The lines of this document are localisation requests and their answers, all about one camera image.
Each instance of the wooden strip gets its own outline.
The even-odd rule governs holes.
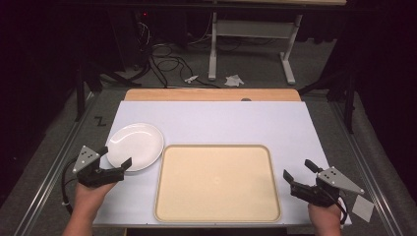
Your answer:
[[[346,0],[217,0],[218,2],[249,2],[271,4],[344,6]]]
[[[126,92],[130,101],[301,101],[292,88],[133,88]]]

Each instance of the metal stand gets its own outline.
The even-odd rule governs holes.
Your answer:
[[[102,84],[99,80],[100,74],[105,74],[106,76],[112,78],[113,80],[121,83],[126,87],[137,88],[141,87],[142,84],[133,83],[130,80],[127,80],[116,73],[102,67],[101,65],[93,62],[84,60],[80,64],[80,68],[78,70],[76,77],[76,89],[77,89],[77,118],[76,121],[79,121],[80,118],[83,116],[84,111],[86,109],[86,97],[85,97],[85,90],[84,90],[84,83],[89,86],[89,90],[91,91],[102,91]]]
[[[285,78],[289,85],[295,85],[294,75],[288,58],[294,45],[295,37],[300,28],[302,15],[297,15],[294,23],[269,23],[250,21],[225,21],[218,20],[217,13],[212,13],[211,24],[211,51],[208,65],[208,79],[215,81],[217,67],[217,36],[243,36],[243,37],[264,37],[264,38],[287,38],[285,52],[280,52],[280,61],[284,69]]]
[[[303,95],[313,89],[319,89],[328,85],[331,82],[337,81],[337,83],[333,83],[333,85],[331,86],[327,98],[328,101],[338,101],[342,98],[345,98],[343,122],[349,133],[353,134],[352,114],[353,110],[355,109],[355,107],[353,106],[355,95],[355,78],[355,70],[353,70],[351,67],[347,67],[339,71],[336,71],[330,76],[321,78],[320,80],[310,84],[309,86],[298,89],[298,93],[300,95]]]

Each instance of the robotic arm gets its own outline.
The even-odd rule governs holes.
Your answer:
[[[323,170],[309,159],[306,159],[304,164],[311,171],[317,173],[316,185],[308,186],[295,182],[294,178],[284,170],[283,177],[290,184],[291,195],[318,207],[330,207],[336,204],[343,212],[343,218],[340,223],[344,224],[347,218],[347,212],[338,202],[340,190],[361,195],[365,191],[334,167]]]
[[[132,166],[132,157],[114,169],[101,169],[100,158],[108,152],[102,147],[97,152],[83,146],[74,166],[73,173],[77,174],[79,182],[86,187],[97,188],[102,185],[124,180],[125,171]]]

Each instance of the tray rim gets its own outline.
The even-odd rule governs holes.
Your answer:
[[[277,201],[277,208],[278,208],[278,215],[277,215],[276,219],[274,219],[274,220],[227,220],[227,221],[166,220],[166,219],[161,219],[156,213],[158,197],[159,197],[159,186],[160,186],[160,181],[161,181],[161,175],[162,175],[162,169],[163,169],[165,154],[166,154],[167,151],[169,151],[172,148],[262,148],[262,149],[264,149],[268,153],[269,169],[270,169],[270,172],[271,172],[272,177],[273,177],[272,178],[273,187],[275,188],[274,193],[275,193],[275,197],[276,197],[276,201]],[[232,144],[232,145],[226,145],[226,144],[203,145],[203,144],[195,144],[195,145],[169,145],[169,146],[167,146],[163,150],[162,156],[161,156],[159,174],[158,174],[158,179],[157,179],[156,195],[155,195],[155,200],[154,200],[154,205],[153,205],[153,215],[158,221],[165,222],[165,223],[192,223],[192,224],[193,223],[214,223],[214,224],[227,224],[227,223],[270,223],[270,224],[274,224],[274,223],[277,223],[281,219],[281,216],[282,216],[282,207],[281,207],[281,201],[279,200],[278,186],[277,186],[277,181],[275,179],[275,171],[274,171],[274,168],[273,168],[272,158],[270,156],[269,149],[264,145],[257,145],[257,144],[249,144],[249,145],[237,145],[237,144]]]

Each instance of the metal bracket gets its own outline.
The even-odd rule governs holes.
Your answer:
[[[363,189],[353,183],[350,179],[348,179],[334,167],[318,173],[317,177],[338,189],[350,191],[360,195],[365,194]]]
[[[101,155],[89,147],[83,146],[81,148],[80,154],[77,158],[77,162],[74,165],[73,173],[77,174],[80,170],[89,166],[93,161],[101,158]]]

